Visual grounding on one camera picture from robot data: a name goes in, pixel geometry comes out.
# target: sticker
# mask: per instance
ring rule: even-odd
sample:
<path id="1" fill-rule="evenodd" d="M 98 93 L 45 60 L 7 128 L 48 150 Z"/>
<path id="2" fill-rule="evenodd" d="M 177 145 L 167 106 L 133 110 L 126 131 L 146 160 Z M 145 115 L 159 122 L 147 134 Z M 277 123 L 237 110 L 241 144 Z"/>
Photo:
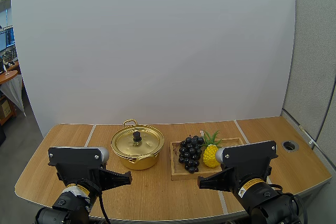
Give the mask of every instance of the sticker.
<path id="1" fill-rule="evenodd" d="M 69 185 L 67 186 L 67 188 L 70 187 L 70 186 L 75 186 L 75 184 L 69 184 Z M 87 196 L 89 196 L 90 191 L 89 191 L 88 189 L 86 189 L 85 187 L 83 187 L 83 186 L 81 186 L 81 185 L 77 185 L 77 187 L 78 187 L 79 189 L 81 189 Z"/>
<path id="2" fill-rule="evenodd" d="M 239 190 L 238 195 L 242 198 L 245 192 L 246 192 L 246 190 L 244 189 L 244 187 L 242 187 L 242 188 Z"/>
<path id="3" fill-rule="evenodd" d="M 257 184 L 257 183 L 261 183 L 264 182 L 261 178 L 254 178 L 249 180 L 248 182 L 245 183 L 245 185 L 243 185 L 241 187 L 241 189 L 238 192 L 238 195 L 242 198 L 243 195 L 245 194 L 245 192 L 253 185 Z"/>

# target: white backdrop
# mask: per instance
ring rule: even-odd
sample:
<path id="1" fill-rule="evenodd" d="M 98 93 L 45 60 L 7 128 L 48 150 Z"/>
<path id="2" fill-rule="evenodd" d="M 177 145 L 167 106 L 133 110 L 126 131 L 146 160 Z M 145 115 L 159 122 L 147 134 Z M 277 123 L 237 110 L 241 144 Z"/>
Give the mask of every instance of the white backdrop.
<path id="1" fill-rule="evenodd" d="M 58 123 L 280 114 L 295 0 L 12 0 L 26 90 Z"/>

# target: gold pot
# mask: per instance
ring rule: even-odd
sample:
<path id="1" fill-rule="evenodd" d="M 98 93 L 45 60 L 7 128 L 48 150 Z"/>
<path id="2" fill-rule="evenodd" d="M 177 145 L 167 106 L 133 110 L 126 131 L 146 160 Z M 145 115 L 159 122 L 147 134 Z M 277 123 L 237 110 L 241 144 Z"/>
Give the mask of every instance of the gold pot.
<path id="1" fill-rule="evenodd" d="M 164 144 L 162 133 L 147 125 L 138 125 L 134 119 L 126 120 L 123 129 L 111 141 L 113 151 L 121 163 L 132 170 L 145 170 L 155 165 Z"/>

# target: pot lid knob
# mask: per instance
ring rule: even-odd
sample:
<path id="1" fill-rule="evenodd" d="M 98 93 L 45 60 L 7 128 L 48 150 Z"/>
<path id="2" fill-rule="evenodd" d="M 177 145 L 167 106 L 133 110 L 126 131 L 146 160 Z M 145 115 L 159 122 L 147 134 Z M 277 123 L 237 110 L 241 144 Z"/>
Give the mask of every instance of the pot lid knob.
<path id="1" fill-rule="evenodd" d="M 133 141 L 140 142 L 142 140 L 142 137 L 140 136 L 140 132 L 139 131 L 135 131 L 133 132 Z"/>

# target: pineapple leaves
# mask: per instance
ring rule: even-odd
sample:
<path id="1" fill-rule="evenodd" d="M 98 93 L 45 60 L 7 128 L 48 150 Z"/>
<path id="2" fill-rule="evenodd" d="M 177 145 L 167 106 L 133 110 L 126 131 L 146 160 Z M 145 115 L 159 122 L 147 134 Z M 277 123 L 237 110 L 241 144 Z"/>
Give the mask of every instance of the pineapple leaves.
<path id="1" fill-rule="evenodd" d="M 210 136 L 210 134 L 206 131 L 203 131 L 203 132 L 205 133 L 205 135 L 204 135 L 205 144 L 203 144 L 203 146 L 208 146 L 210 144 L 218 145 L 222 140 L 222 139 L 220 139 L 220 140 L 215 142 L 215 138 L 219 134 L 219 130 L 216 131 L 212 136 Z"/>
<path id="2" fill-rule="evenodd" d="M 215 145 L 218 145 L 220 142 L 222 141 L 222 139 L 218 140 Z"/>

